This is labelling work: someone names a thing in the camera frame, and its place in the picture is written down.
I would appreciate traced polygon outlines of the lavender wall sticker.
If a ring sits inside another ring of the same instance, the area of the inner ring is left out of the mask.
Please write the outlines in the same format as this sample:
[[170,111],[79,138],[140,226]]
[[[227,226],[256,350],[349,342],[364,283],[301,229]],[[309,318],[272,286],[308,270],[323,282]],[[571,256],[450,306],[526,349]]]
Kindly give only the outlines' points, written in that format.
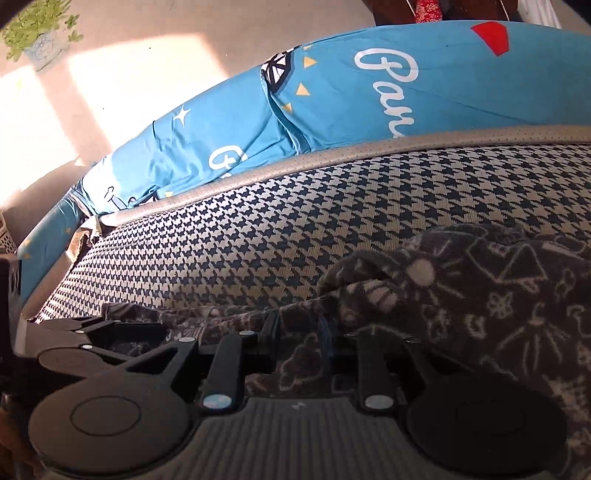
[[33,1],[1,29],[6,60],[25,58],[36,72],[54,63],[69,45],[84,39],[79,14],[70,12],[71,1]]

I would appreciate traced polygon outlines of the dark wooden chair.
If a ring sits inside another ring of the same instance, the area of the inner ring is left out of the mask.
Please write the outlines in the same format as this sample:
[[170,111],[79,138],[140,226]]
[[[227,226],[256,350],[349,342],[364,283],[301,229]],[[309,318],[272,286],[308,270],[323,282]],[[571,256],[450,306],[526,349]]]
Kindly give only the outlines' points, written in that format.
[[441,0],[444,20],[495,20],[517,21],[517,0]]
[[363,0],[377,26],[414,24],[416,4],[414,0]]

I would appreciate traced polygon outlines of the grey patterned fleece garment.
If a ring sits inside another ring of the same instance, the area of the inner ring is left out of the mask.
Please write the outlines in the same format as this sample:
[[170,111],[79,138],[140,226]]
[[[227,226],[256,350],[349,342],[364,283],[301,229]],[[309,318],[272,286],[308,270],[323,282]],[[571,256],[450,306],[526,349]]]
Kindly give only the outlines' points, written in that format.
[[280,316],[276,370],[246,391],[270,398],[335,389],[318,320],[409,349],[425,393],[393,412],[448,469],[497,478],[532,464],[590,475],[590,248],[497,225],[438,227],[392,251],[353,252]]

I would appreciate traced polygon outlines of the red floral cloth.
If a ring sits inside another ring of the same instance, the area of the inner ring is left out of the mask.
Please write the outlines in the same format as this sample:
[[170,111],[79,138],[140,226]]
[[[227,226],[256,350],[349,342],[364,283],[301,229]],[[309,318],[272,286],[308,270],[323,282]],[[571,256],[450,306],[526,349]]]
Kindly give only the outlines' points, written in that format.
[[415,22],[435,23],[443,20],[443,12],[438,0],[417,0]]

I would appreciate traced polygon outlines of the blue cartoon print pillow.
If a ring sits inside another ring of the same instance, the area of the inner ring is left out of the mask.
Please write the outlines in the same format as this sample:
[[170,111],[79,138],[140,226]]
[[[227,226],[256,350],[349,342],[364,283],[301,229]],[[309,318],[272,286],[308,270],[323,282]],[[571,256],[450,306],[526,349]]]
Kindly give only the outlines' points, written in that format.
[[518,22],[374,27],[276,53],[98,161],[21,243],[31,296],[88,217],[325,149],[590,121],[590,39]]

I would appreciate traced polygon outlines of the white laundry basket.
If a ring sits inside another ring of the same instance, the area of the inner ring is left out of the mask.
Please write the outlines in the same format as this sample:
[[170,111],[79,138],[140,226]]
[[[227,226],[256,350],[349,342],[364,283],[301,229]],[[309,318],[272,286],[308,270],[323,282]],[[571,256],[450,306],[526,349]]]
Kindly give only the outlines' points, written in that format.
[[17,246],[8,230],[3,213],[0,213],[0,251],[4,253],[15,253]]

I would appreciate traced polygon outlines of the white tablecloth table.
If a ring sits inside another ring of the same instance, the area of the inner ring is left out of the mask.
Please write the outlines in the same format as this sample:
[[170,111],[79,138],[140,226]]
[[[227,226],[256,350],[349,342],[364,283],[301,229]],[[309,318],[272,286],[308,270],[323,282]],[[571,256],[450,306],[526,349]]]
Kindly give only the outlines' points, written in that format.
[[550,0],[518,0],[517,11],[525,23],[555,29],[562,28]]

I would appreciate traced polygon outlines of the houndstooth sofa cushion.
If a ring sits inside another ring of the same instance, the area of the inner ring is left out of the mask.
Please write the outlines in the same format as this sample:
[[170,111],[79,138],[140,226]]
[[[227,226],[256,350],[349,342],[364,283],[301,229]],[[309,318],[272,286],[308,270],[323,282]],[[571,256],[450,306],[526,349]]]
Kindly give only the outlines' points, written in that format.
[[459,223],[590,236],[590,130],[513,127],[353,145],[71,225],[23,304],[34,320],[111,302],[276,305],[356,249]]

